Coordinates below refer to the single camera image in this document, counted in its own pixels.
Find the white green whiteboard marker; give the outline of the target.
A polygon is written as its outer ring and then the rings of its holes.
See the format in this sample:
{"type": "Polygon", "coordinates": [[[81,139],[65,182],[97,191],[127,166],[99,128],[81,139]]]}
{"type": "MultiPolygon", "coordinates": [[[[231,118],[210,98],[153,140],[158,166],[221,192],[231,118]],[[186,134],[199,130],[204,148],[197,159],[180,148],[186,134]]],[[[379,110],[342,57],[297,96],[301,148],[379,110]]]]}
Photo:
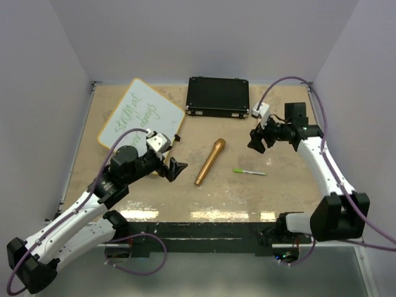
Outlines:
{"type": "Polygon", "coordinates": [[[246,173],[246,174],[254,174],[254,175],[259,175],[259,176],[265,176],[265,173],[261,173],[261,172],[256,172],[256,171],[248,171],[248,170],[242,170],[242,173],[246,173]]]}

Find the yellow framed whiteboard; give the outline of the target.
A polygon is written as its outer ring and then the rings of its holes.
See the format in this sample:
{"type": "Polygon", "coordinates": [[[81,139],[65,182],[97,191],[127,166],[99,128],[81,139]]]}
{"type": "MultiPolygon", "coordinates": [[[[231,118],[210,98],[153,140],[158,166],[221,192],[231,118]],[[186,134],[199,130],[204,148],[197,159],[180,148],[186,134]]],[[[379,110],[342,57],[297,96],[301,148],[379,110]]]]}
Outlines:
{"type": "Polygon", "coordinates": [[[102,127],[97,141],[108,152],[131,145],[142,156],[147,151],[143,130],[161,133],[173,143],[184,118],[182,108],[143,80],[135,78],[102,127]]]}

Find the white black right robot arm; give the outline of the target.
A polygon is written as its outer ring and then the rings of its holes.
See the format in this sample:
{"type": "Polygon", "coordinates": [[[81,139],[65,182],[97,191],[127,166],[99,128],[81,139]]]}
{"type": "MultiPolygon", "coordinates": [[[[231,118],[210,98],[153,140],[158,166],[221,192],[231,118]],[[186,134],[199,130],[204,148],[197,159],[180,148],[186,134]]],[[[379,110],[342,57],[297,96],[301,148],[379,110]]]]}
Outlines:
{"type": "Polygon", "coordinates": [[[288,142],[303,158],[319,187],[322,199],[312,214],[281,213],[275,234],[279,241],[290,243],[298,233],[313,236],[317,241],[355,239],[362,236],[368,214],[369,197],[358,193],[344,178],[334,162],[324,133],[317,124],[310,124],[306,104],[285,104],[285,118],[270,112],[270,106],[257,102],[251,115],[259,119],[251,130],[248,147],[259,153],[276,142],[288,142]]]}

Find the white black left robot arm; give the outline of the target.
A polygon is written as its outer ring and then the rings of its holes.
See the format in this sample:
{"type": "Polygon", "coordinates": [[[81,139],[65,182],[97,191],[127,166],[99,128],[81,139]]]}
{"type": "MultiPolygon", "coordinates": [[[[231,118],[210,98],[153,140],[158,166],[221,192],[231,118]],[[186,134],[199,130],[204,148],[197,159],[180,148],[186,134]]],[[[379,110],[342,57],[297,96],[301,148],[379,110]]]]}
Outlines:
{"type": "Polygon", "coordinates": [[[98,176],[77,201],[58,218],[27,239],[14,238],[7,244],[12,272],[7,294],[18,278],[23,288],[35,294],[53,282],[70,262],[95,246],[128,236],[126,219],[112,208],[129,193],[129,185],[156,172],[169,182],[187,168],[175,158],[164,163],[162,148],[149,148],[142,156],[133,146],[122,146],[105,160],[98,176]]]}

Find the gold microphone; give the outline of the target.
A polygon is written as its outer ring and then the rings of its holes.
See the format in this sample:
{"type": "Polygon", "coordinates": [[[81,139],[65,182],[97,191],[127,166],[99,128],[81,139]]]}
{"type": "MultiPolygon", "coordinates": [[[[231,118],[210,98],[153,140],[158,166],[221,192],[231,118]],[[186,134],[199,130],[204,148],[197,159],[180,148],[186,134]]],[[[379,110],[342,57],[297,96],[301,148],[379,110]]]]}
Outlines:
{"type": "Polygon", "coordinates": [[[195,186],[202,185],[202,183],[204,182],[204,179],[207,177],[210,169],[213,167],[213,164],[215,163],[217,157],[224,150],[225,145],[226,145],[226,141],[225,141],[225,139],[222,139],[222,138],[219,138],[214,142],[211,152],[209,153],[206,161],[202,165],[202,168],[200,169],[200,171],[194,181],[195,186]]]}

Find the black hard case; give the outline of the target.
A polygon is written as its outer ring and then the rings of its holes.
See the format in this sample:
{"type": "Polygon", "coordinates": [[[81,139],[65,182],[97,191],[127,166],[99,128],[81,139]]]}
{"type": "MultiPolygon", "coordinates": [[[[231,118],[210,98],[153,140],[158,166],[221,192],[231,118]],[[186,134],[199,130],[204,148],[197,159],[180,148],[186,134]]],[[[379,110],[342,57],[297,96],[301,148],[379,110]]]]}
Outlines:
{"type": "Polygon", "coordinates": [[[185,110],[190,116],[244,119],[250,113],[249,82],[245,79],[190,77],[185,110]]]}

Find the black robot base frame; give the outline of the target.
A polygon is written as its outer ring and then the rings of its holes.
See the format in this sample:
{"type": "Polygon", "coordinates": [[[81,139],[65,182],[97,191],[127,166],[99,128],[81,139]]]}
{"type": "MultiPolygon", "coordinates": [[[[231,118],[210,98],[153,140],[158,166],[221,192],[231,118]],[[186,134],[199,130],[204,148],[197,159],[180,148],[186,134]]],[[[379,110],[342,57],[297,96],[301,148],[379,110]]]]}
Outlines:
{"type": "Polygon", "coordinates": [[[132,257],[162,252],[160,238],[170,253],[254,254],[271,256],[275,245],[290,247],[311,239],[296,233],[279,235],[267,222],[129,222],[116,231],[112,243],[131,243],[132,257]]]}

